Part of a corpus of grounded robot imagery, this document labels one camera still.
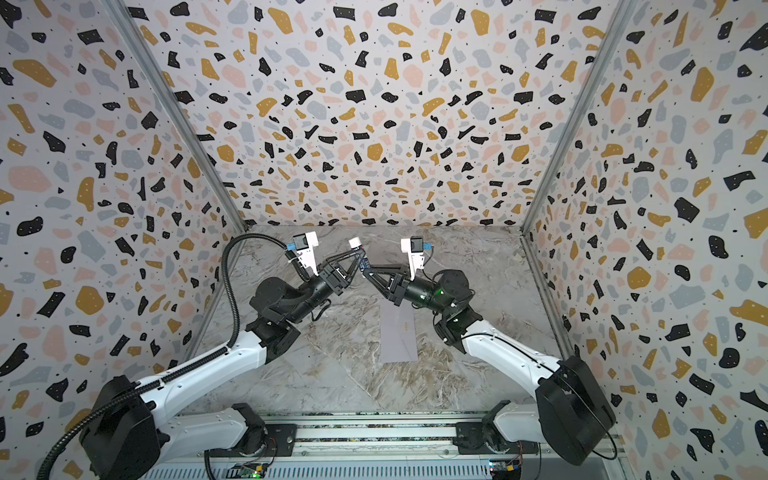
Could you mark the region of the blue glue stick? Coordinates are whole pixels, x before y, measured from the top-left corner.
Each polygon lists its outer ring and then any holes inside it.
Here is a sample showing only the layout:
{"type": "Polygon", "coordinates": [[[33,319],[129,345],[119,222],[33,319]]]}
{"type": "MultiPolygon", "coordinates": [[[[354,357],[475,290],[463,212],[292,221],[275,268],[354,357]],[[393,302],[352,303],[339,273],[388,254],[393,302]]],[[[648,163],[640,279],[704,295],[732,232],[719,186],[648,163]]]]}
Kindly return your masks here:
{"type": "Polygon", "coordinates": [[[369,269],[367,253],[362,245],[361,239],[359,237],[353,237],[349,240],[349,246],[353,253],[355,267],[360,271],[369,269]]]}

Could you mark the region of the lavender envelope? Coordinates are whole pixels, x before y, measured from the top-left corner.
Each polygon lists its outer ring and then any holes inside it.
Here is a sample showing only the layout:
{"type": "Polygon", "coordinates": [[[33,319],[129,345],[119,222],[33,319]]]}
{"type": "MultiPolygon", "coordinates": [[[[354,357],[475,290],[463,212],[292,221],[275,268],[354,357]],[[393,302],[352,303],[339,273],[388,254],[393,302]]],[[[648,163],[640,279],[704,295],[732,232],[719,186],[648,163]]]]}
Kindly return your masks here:
{"type": "Polygon", "coordinates": [[[380,299],[380,362],[382,364],[410,363],[418,360],[414,309],[408,305],[396,306],[380,299]]]}

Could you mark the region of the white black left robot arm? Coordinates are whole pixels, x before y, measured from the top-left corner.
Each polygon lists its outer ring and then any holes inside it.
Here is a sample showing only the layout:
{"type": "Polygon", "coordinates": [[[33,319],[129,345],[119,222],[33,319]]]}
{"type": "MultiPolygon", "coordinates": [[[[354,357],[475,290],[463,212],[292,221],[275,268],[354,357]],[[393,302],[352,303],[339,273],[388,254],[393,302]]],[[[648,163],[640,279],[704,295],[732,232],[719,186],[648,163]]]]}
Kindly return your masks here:
{"type": "Polygon", "coordinates": [[[110,380],[97,398],[95,419],[79,435],[97,477],[138,479],[176,457],[208,450],[250,456],[273,448],[264,421],[245,403],[208,414],[181,412],[227,381],[287,352],[300,334],[296,324],[320,316],[331,296],[352,283],[364,250],[358,239],[350,245],[349,251],[322,262],[298,287],[278,277],[263,280],[250,300],[258,317],[233,345],[221,345],[166,374],[137,382],[124,375],[110,380]]]}

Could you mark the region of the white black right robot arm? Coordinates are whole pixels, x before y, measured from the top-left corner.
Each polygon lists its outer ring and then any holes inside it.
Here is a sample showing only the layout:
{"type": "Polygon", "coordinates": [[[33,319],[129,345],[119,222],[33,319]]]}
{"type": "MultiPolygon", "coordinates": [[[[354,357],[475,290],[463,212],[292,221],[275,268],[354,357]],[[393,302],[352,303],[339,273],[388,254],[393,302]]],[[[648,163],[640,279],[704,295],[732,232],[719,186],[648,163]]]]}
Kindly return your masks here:
{"type": "Polygon", "coordinates": [[[481,421],[481,439],[464,440],[463,447],[505,453],[520,441],[546,443],[579,466],[609,437],[616,417],[586,363],[576,355],[561,360],[543,354],[501,332],[472,308],[475,292],[463,271],[443,270],[429,279],[404,266],[366,266],[362,275],[394,305],[407,301],[431,311],[446,346],[493,366],[535,399],[528,420],[510,401],[499,402],[481,421]]]}

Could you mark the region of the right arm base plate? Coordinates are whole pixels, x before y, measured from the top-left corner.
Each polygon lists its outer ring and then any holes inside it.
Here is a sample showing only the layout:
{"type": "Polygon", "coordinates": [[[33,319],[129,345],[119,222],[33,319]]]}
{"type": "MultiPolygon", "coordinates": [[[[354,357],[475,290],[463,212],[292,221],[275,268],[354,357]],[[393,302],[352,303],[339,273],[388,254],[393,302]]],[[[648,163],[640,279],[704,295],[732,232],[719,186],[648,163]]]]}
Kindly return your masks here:
{"type": "Polygon", "coordinates": [[[482,422],[459,422],[455,425],[456,435],[452,443],[462,455],[472,454],[517,454],[518,442],[506,440],[494,426],[482,422]]]}

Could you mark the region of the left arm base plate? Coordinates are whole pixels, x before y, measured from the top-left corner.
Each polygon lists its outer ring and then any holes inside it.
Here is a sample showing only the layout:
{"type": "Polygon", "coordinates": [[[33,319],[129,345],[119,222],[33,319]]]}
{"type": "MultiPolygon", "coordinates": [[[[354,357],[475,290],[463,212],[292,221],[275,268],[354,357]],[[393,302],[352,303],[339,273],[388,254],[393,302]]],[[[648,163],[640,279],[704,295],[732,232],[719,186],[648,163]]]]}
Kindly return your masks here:
{"type": "Polygon", "coordinates": [[[235,450],[244,457],[290,457],[293,453],[298,426],[296,424],[266,424],[249,427],[235,450]]]}

